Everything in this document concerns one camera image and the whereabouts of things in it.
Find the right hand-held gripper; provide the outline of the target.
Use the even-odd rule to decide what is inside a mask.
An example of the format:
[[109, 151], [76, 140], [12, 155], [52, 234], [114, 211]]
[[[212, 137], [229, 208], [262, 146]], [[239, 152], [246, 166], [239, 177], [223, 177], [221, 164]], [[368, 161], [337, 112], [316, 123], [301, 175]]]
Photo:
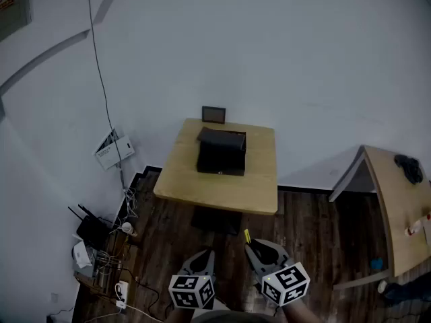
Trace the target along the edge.
[[275, 266], [292, 263], [283, 246], [268, 240], [253, 239], [252, 244], [245, 244], [244, 251], [258, 282], [261, 282], [264, 297], [282, 307], [306, 295], [310, 277], [301, 262], [266, 275]]

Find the black box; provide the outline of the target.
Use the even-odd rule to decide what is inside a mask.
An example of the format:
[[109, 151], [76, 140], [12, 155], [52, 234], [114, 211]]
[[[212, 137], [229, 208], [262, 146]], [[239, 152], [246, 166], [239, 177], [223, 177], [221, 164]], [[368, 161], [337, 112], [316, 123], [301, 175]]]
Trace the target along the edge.
[[207, 174], [244, 176], [246, 133], [203, 127], [197, 136], [197, 171]]

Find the person's right forearm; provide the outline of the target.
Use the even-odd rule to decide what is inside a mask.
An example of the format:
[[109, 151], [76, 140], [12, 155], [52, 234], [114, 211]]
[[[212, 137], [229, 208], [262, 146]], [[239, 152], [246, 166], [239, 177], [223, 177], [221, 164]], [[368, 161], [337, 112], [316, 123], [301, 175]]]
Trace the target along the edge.
[[283, 306], [282, 310], [288, 323], [323, 323], [300, 299]]

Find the person's left forearm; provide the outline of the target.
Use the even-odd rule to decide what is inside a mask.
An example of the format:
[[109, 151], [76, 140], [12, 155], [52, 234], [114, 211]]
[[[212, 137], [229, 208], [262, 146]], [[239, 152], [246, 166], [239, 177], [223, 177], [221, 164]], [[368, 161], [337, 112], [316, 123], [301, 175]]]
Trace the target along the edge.
[[164, 323], [191, 323], [194, 312], [194, 309], [174, 308]]

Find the person's grey shirt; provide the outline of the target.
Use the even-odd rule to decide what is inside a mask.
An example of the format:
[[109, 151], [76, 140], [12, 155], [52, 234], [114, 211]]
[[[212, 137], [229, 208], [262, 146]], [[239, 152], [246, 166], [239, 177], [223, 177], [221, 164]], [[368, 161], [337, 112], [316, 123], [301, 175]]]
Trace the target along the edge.
[[232, 310], [212, 310], [191, 320], [191, 323], [277, 323], [272, 317]]

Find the light wooden square table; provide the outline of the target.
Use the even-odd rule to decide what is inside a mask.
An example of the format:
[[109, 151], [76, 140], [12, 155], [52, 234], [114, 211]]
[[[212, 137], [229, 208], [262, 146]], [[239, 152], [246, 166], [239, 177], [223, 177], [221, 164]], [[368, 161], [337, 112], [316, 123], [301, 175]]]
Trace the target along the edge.
[[[203, 127], [245, 133], [243, 176], [197, 171], [197, 137]], [[228, 216], [274, 215], [277, 212], [275, 131], [248, 124], [186, 119], [154, 186], [154, 194], [161, 199], [219, 209]]]

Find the black router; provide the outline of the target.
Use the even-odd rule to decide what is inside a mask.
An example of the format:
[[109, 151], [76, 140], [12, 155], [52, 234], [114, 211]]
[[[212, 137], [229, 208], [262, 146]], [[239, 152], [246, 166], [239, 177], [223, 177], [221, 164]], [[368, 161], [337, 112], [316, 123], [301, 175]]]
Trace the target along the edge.
[[78, 205], [78, 207], [86, 214], [84, 218], [80, 217], [71, 207], [68, 207], [81, 220], [76, 231], [77, 235], [86, 245], [97, 251], [101, 250], [110, 233], [109, 227], [84, 206]]

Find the white small carton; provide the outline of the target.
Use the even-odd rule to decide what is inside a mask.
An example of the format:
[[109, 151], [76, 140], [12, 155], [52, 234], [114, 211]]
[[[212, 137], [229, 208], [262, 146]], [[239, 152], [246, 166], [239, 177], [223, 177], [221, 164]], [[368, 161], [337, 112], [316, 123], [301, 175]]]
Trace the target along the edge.
[[76, 261], [79, 268], [92, 266], [92, 261], [88, 254], [86, 245], [83, 241], [78, 242], [72, 249], [73, 259]]

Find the light wooden long table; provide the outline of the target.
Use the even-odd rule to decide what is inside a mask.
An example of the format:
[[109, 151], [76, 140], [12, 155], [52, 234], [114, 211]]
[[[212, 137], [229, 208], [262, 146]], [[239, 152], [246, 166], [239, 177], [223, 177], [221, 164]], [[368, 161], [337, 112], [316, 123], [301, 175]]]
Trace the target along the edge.
[[401, 168], [395, 165], [395, 152], [362, 145], [351, 166], [333, 188], [329, 201], [333, 202], [346, 190], [362, 164], [368, 168], [376, 191], [387, 242], [388, 269], [354, 281], [338, 283], [334, 290], [348, 289], [398, 277], [431, 257], [431, 246], [425, 233], [413, 235], [405, 230], [431, 213], [431, 184], [426, 176], [419, 184], [412, 184]]

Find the white and red object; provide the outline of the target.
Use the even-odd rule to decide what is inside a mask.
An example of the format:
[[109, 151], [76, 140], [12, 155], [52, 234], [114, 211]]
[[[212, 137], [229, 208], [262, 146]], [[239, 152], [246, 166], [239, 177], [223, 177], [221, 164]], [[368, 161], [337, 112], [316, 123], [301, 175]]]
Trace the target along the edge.
[[416, 222], [405, 229], [406, 236], [412, 236], [424, 231], [425, 235], [431, 235], [431, 213], [419, 218]]

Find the grey electrical panel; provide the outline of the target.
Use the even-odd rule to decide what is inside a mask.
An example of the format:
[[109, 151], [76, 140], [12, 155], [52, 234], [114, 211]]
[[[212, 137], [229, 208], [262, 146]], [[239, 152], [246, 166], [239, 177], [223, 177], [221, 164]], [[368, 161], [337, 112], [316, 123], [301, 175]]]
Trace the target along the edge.
[[0, 42], [31, 20], [30, 0], [0, 0]]

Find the white open wall box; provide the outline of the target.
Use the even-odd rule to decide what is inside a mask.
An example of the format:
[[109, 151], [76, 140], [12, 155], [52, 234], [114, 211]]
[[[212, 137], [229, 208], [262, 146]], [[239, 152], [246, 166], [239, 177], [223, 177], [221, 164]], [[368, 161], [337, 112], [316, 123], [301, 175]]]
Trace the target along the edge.
[[135, 153], [128, 135], [118, 136], [116, 129], [111, 130], [97, 146], [93, 156], [103, 170], [119, 165]]

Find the black picture frame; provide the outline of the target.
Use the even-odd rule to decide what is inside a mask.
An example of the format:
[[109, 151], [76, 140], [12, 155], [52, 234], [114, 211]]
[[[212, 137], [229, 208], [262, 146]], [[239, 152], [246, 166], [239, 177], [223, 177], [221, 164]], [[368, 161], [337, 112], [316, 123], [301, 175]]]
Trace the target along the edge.
[[213, 106], [202, 106], [201, 120], [203, 122], [224, 124], [226, 122], [226, 109]]

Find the grey wall trunking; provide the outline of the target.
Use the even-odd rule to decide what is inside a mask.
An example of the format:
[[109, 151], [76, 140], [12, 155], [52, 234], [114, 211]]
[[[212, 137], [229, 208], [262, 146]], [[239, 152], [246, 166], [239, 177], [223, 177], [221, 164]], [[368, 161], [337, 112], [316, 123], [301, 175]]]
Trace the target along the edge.
[[60, 53], [61, 51], [85, 40], [90, 33], [90, 30], [84, 30], [52, 47], [48, 50], [44, 51], [28, 63], [26, 63], [23, 67], [18, 69], [13, 75], [11, 75], [2, 85], [0, 85], [0, 97], [4, 95], [9, 89], [11, 89], [19, 80], [21, 80], [24, 76], [26, 76], [29, 72], [35, 69], [37, 66], [47, 61], [51, 57]]

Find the grey wall cover plate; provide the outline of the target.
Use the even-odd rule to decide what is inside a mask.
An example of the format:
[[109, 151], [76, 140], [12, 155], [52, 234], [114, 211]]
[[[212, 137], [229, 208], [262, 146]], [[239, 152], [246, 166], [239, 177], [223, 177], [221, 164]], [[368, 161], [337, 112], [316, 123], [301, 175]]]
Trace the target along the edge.
[[102, 0], [93, 19], [94, 25], [101, 24], [104, 21], [104, 18], [106, 17], [106, 14], [108, 13], [108, 10], [110, 9], [110, 6], [112, 5], [113, 1], [114, 0]]

